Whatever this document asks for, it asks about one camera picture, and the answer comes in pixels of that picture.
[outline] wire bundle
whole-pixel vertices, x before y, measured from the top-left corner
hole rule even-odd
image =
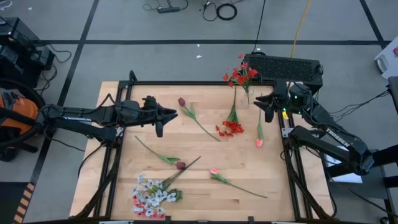
[[[358,104],[353,104],[353,105],[347,105],[345,106],[343,109],[335,111],[335,112],[331,112],[330,115],[334,118],[336,118],[337,120],[335,120],[335,122],[339,122],[341,119],[343,119],[345,116],[351,114],[352,112],[358,110],[360,107],[370,103],[372,100],[377,99],[377,98],[381,98],[383,96],[387,96],[389,94],[389,92],[386,90],[380,94],[378,94],[377,96],[371,98],[368,101],[365,101],[363,103],[358,103]]]

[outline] green stem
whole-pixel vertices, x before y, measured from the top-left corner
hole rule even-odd
[[[197,121],[196,118],[194,118],[194,120],[197,122],[197,124],[199,125],[199,127],[201,127],[208,135],[210,135],[211,137],[213,137],[213,139],[220,141],[218,138],[214,137],[212,134],[210,134],[204,127],[202,127],[202,125],[200,125],[200,123]]]
[[[153,151],[152,149],[150,149],[148,146],[146,146],[137,136],[134,136],[134,137],[136,137],[136,139],[137,139],[146,149],[150,150],[151,153],[153,153],[153,154],[155,154],[157,157],[159,157],[158,153],[156,153],[155,151]]]
[[[152,149],[150,149],[148,146],[146,146],[137,136],[134,136],[134,137],[136,137],[136,139],[137,139],[146,149],[150,150],[151,153],[155,154],[159,159],[162,159],[162,158],[159,156],[158,153],[156,153],[155,151],[153,151]]]
[[[247,192],[247,193],[249,193],[249,194],[253,194],[253,195],[255,195],[255,196],[258,196],[258,197],[268,198],[268,197],[266,197],[266,196],[263,196],[263,195],[259,195],[259,194],[250,192],[250,191],[248,191],[248,190],[246,190],[246,189],[243,189],[243,188],[238,187],[238,186],[236,186],[236,185],[233,185],[233,184],[231,184],[231,183],[228,183],[228,185],[230,185],[230,186],[232,186],[232,187],[235,187],[235,188],[237,188],[237,189],[239,189],[239,190],[243,190],[244,192]]]
[[[235,106],[235,102],[236,102],[236,86],[235,86],[234,105],[233,106]]]

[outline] concrete floor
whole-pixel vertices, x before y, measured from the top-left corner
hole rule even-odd
[[[166,0],[159,1],[167,5]],[[175,6],[185,5],[184,0],[171,2]],[[395,38],[398,35],[398,1],[364,2],[382,38]],[[69,61],[55,63],[58,76],[44,93],[47,103],[58,102],[69,77],[72,82],[64,105],[94,107],[101,82],[126,80],[130,70],[135,71],[139,80],[221,80],[226,67],[239,63],[236,56],[253,48],[252,44],[228,44],[227,40],[254,40],[262,7],[260,0],[246,0],[236,4],[238,15],[232,21],[207,22],[201,17],[201,2],[197,0],[189,0],[186,10],[170,14],[145,11],[141,8],[145,3],[155,6],[155,1],[150,0],[13,0],[13,5],[0,15],[20,17],[40,39],[62,40],[54,47],[73,53]],[[268,0],[259,39],[293,40],[305,5],[305,0]],[[94,18],[86,23],[90,10]],[[206,17],[214,15],[212,9],[205,14]],[[88,32],[84,31],[85,27],[89,28]],[[319,45],[319,42],[298,45],[295,51],[297,58],[319,60],[323,64],[324,86],[319,101],[327,110],[336,111],[345,105],[366,101],[385,90],[387,82],[373,62],[381,47],[377,44],[345,45],[344,42],[378,40],[360,0],[312,1],[298,39],[335,40],[324,43],[331,45]],[[180,44],[90,40],[197,41]],[[257,47],[268,55],[290,56],[291,42],[269,43]],[[390,96],[364,106],[342,119],[340,124],[362,138],[370,149],[397,144],[398,116]],[[81,149],[86,145],[84,136],[68,131],[59,130],[55,138]],[[43,139],[32,141],[40,147]],[[28,182],[38,156],[39,153],[21,152],[12,162],[0,163],[0,181]],[[25,222],[68,217],[82,159],[82,152],[51,143]],[[396,175],[396,165],[387,166],[386,173]],[[377,223],[385,215],[349,192],[338,187],[330,189],[337,202],[337,217],[342,220]],[[398,194],[393,190],[391,194],[398,202]],[[384,206],[382,200],[373,198],[372,201]]]

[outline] cable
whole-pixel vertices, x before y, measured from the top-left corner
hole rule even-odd
[[[40,91],[40,96],[43,96],[44,90],[50,88],[50,82],[51,82],[55,77],[57,77],[57,75],[58,75],[58,70],[57,70],[57,68],[56,68],[56,66],[55,66],[54,64],[52,65],[52,68],[54,68],[55,71],[54,71],[53,75],[51,76],[51,78],[49,78],[49,79],[47,79],[47,78],[44,76],[44,72],[42,71],[42,76],[43,76],[43,79],[42,79],[42,80],[45,80],[45,81],[46,81],[46,82],[45,82],[45,85],[43,86],[43,88],[35,89],[36,91]]]
[[[350,107],[350,106],[355,106],[354,108],[350,108],[349,110],[345,111],[344,113],[340,114],[339,116],[332,115],[334,118],[338,118],[338,119],[335,121],[335,122],[338,122],[338,121],[340,121],[341,119],[343,119],[345,116],[347,116],[347,115],[351,114],[352,112],[356,111],[357,109],[359,109],[361,106],[364,106],[364,105],[370,103],[372,100],[374,100],[374,99],[376,99],[376,98],[381,98],[381,97],[387,96],[388,94],[389,94],[388,91],[384,91],[384,92],[378,94],[377,96],[371,98],[371,99],[368,100],[368,101],[365,101],[365,102],[363,102],[363,103],[354,104],[354,105],[347,105],[347,106],[345,106],[343,109],[338,110],[338,111],[335,111],[335,112],[331,112],[330,114],[339,113],[339,112],[342,112],[343,110],[345,110],[346,108],[348,108],[348,107]]]
[[[207,18],[205,17],[205,11],[206,11],[206,9],[207,9],[207,7],[208,7],[209,5],[214,5],[214,9],[215,9],[215,11],[217,11],[217,6],[216,6],[216,4],[213,3],[213,2],[210,2],[209,0],[206,0],[206,3],[205,3],[205,4],[202,3],[203,10],[202,10],[201,16],[202,16],[206,21],[208,21],[208,22],[213,22],[213,21],[215,21],[215,20],[217,19],[217,15],[214,17],[214,19],[207,19]]]
[[[264,0],[264,3],[262,3],[262,11],[261,11],[261,17],[260,17],[260,24],[259,24],[259,29],[258,29],[258,31],[257,31],[257,37],[256,37],[256,41],[255,41],[255,43],[254,43],[254,48],[253,48],[253,50],[252,50],[252,54],[254,53],[254,51],[256,50],[256,47],[257,47],[257,43],[258,43],[258,41],[259,41],[259,34],[260,34],[260,29],[261,29],[261,22],[262,22],[262,16],[264,15],[264,8],[265,8],[265,6],[266,6],[266,0]]]
[[[155,7],[155,8],[153,8],[150,4],[145,4],[145,5],[143,5],[142,6],[142,8],[145,10],[145,11],[152,11],[152,10],[156,10],[157,8],[159,8],[160,7],[160,3],[159,3],[159,1],[158,0],[155,0],[156,2],[157,2],[157,7]]]
[[[124,130],[126,130],[126,129],[123,129],[123,131],[121,131],[121,132],[118,134],[117,138],[120,137],[120,136],[124,133]],[[95,153],[96,153],[99,149],[101,149],[103,146],[104,146],[104,142],[100,142],[100,145],[98,146],[98,148],[96,148],[94,151],[92,151],[90,154],[88,154],[88,156],[86,156],[86,157],[83,159],[83,161],[81,162],[81,164],[80,164],[80,166],[79,166],[79,171],[78,171],[78,173],[77,173],[77,177],[78,177],[78,178],[79,178],[79,175],[80,175],[81,168],[83,167],[83,164],[87,161],[88,158],[90,158],[93,154],[95,154]]]
[[[81,162],[81,164],[80,164],[80,166],[79,166],[79,170],[78,170],[78,172],[77,172],[77,177],[79,178],[79,175],[80,175],[80,171],[81,171],[81,168],[83,167],[83,164],[86,162],[86,160],[88,159],[88,158],[90,158],[94,153],[96,153],[99,149],[101,149],[103,147],[103,143],[101,143],[99,146],[98,146],[98,148],[96,148],[94,151],[92,151],[90,154],[88,154],[88,156],[86,156],[85,157],[85,159],[83,159],[83,161]]]
[[[342,189],[348,190],[349,192],[351,192],[351,193],[354,194],[355,196],[359,197],[360,199],[364,200],[365,202],[367,202],[367,203],[369,203],[369,204],[375,206],[376,208],[382,210],[383,212],[386,212],[388,215],[392,215],[392,216],[398,218],[398,215],[396,215],[395,213],[392,213],[392,212],[387,211],[386,209],[380,207],[380,206],[377,205],[376,203],[371,202],[370,200],[368,200],[368,199],[366,199],[366,198],[360,196],[360,195],[357,194],[355,191],[353,191],[353,190],[351,190],[351,189],[349,189],[349,188],[347,188],[347,187],[345,187],[345,186],[343,186],[343,185],[341,185],[341,184],[335,182],[335,181],[331,178],[331,175],[330,175],[327,171],[325,171],[325,173],[329,176],[329,179],[330,179],[332,182],[334,182],[338,187],[341,187]]]
[[[84,152],[84,150],[81,150],[81,149],[79,149],[79,148],[77,148],[77,147],[75,147],[75,146],[71,146],[71,145],[69,145],[69,144],[67,144],[67,143],[65,143],[65,142],[63,142],[63,141],[60,141],[60,140],[58,140],[58,139],[51,138],[50,136],[47,135],[47,128],[44,129],[44,136],[45,136],[47,139],[51,140],[51,141],[56,141],[56,142],[59,142],[59,143],[63,144],[64,146],[68,146],[68,147],[70,147],[70,148],[72,148],[72,149],[76,149],[77,151]]]
[[[54,48],[54,46],[53,46],[52,44],[48,44],[48,45],[49,45],[55,52],[57,52],[57,53],[68,53],[68,54],[69,54],[68,58],[65,59],[65,60],[63,60],[63,61],[60,61],[60,59],[58,58],[58,56],[57,56],[56,54],[54,54],[54,56],[55,56],[55,58],[57,59],[58,63],[66,62],[66,61],[68,61],[68,60],[72,57],[72,52],[70,52],[69,50],[57,50],[57,49]]]
[[[8,2],[9,4],[7,6],[0,6],[0,10],[7,9],[8,7],[12,6],[12,1],[1,1],[0,4],[3,4],[5,2]]]
[[[307,15],[307,11],[308,11],[308,8],[310,7],[310,4],[311,4],[311,0],[308,0],[307,6],[305,6],[304,14],[303,14],[303,16],[301,17],[300,24],[298,25],[298,29],[297,29],[297,31],[296,31],[296,36],[294,37],[293,49],[292,49],[292,53],[290,54],[290,57],[291,57],[291,58],[292,58],[293,55],[294,55],[294,50],[295,50],[295,48],[296,48],[297,37],[299,36],[299,31],[300,31],[300,29],[301,29],[301,25],[303,24],[305,15]]]

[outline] wooden table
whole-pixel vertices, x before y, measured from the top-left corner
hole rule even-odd
[[[117,86],[118,82],[103,82],[98,102],[108,93],[115,97]],[[253,86],[252,89],[254,93],[251,101],[255,96],[267,95],[272,91],[271,86]],[[162,204],[172,220],[247,221],[249,216],[253,216],[256,221],[294,220],[286,164],[279,156],[283,147],[277,116],[273,122],[265,123],[262,113],[265,140],[259,149],[255,145],[259,108],[253,104],[248,108],[243,106],[242,88],[237,91],[237,111],[245,131],[233,138],[224,137],[220,138],[221,142],[217,142],[204,133],[194,120],[179,111],[177,99],[182,97],[188,104],[193,104],[197,119],[203,127],[217,135],[215,125],[227,118],[233,103],[233,93],[233,89],[228,86],[133,86],[132,100],[142,105],[141,98],[155,96],[162,106],[178,110],[178,117],[165,126],[162,138],[156,137],[153,126],[127,128],[111,219],[146,219],[137,217],[131,211],[133,205],[129,191],[137,185],[137,177],[145,174],[148,179],[166,179],[177,171],[145,149],[134,137],[138,136],[159,154],[179,157],[187,164],[201,156],[171,186],[171,189],[183,191],[183,199],[178,203]],[[308,126],[299,116],[295,116],[295,122]],[[96,140],[88,140],[85,156],[97,148],[98,144]],[[98,151],[83,166],[70,215],[78,213],[98,188],[104,152],[104,149]],[[309,191],[325,211],[332,214],[321,160],[302,149],[302,161]],[[208,171],[211,167],[219,169],[232,183],[268,198],[260,198],[211,180]],[[108,191],[103,197],[102,214],[107,197]]]

